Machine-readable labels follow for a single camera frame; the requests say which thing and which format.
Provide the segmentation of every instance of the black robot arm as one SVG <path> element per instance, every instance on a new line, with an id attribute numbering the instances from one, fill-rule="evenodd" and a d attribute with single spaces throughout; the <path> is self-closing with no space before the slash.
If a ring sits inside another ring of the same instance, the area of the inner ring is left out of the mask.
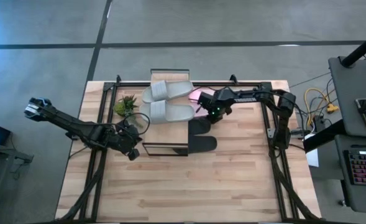
<path id="1" fill-rule="evenodd" d="M 274 96 L 279 97 L 278 104 L 274 102 Z M 232 113 L 231 105 L 234 103 L 264 103 L 278 117 L 278 127 L 273 135 L 273 147 L 276 149 L 287 149 L 290 141 L 290 130 L 288 128 L 289 118 L 295 108 L 296 96 L 284 90 L 272 90 L 261 87 L 254 90 L 233 91 L 229 87 L 215 91 L 213 96 L 201 93 L 198 104 L 208 111 L 206 118 L 211 124 L 222 120 L 225 114 Z"/>
<path id="2" fill-rule="evenodd" d="M 52 102 L 43 98 L 31 98 L 25 108 L 25 117 L 34 121 L 48 121 L 67 131 L 71 138 L 78 136 L 82 142 L 90 148 L 108 148 L 120 151 L 130 160 L 134 160 L 140 154 L 134 149 L 142 139 L 138 135 L 137 128 L 126 122 L 117 124 L 98 124 L 91 121 L 81 121 L 52 106 Z"/>

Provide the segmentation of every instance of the gray floor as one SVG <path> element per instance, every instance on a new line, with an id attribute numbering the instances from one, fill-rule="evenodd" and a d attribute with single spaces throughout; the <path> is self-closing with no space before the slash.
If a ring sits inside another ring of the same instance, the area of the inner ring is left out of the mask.
<path id="1" fill-rule="evenodd" d="M 106 0 L 0 1 L 0 44 L 95 43 Z M 296 41 L 366 39 L 366 0 L 114 0 L 104 43 Z M 94 80 L 149 80 L 151 68 L 187 68 L 192 80 L 288 80 L 290 85 L 327 73 L 329 57 L 356 46 L 203 47 L 101 49 Z M 54 218 L 71 141 L 48 123 L 24 118 L 30 97 L 44 96 L 77 116 L 93 49 L 0 50 L 0 126 L 35 155 L 18 181 L 2 190 L 0 223 Z M 307 88 L 324 89 L 331 78 L 295 86 L 305 110 Z M 310 93 L 308 98 L 318 96 Z M 332 121 L 339 113 L 326 115 Z M 366 214 L 341 208 L 340 183 L 314 179 L 324 218 L 366 223 Z"/>

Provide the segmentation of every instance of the green plant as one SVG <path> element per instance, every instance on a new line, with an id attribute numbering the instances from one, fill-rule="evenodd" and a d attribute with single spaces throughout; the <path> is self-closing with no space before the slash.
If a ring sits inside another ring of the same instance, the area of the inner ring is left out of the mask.
<path id="1" fill-rule="evenodd" d="M 114 112 L 117 113 L 119 116 L 127 117 L 127 121 L 130 124 L 134 124 L 138 126 L 139 128 L 142 128 L 142 125 L 136 121 L 135 116 L 130 116 L 132 113 L 134 113 L 134 108 L 137 106 L 134 104 L 137 98 L 134 97 L 134 95 L 131 96 L 124 96 L 122 99 L 118 101 L 117 104 L 114 106 Z"/>

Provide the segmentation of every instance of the gray slide sandal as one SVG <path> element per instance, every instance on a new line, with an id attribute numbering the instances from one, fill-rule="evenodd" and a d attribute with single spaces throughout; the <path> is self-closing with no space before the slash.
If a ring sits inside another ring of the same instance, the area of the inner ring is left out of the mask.
<path id="1" fill-rule="evenodd" d="M 140 113 L 146 114 L 152 124 L 189 121 L 194 118 L 195 110 L 190 105 L 173 105 L 166 100 L 140 106 Z"/>
<path id="2" fill-rule="evenodd" d="M 142 94 L 144 103 L 160 100 L 171 100 L 190 94 L 194 89 L 190 81 L 166 82 L 165 80 L 153 83 Z"/>

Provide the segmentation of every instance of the keyboard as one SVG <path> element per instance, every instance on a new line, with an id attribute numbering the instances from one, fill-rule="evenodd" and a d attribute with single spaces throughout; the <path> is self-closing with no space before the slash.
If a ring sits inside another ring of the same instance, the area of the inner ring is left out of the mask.
<path id="1" fill-rule="evenodd" d="M 366 152 L 346 151 L 346 159 L 351 174 L 351 183 L 366 185 Z"/>

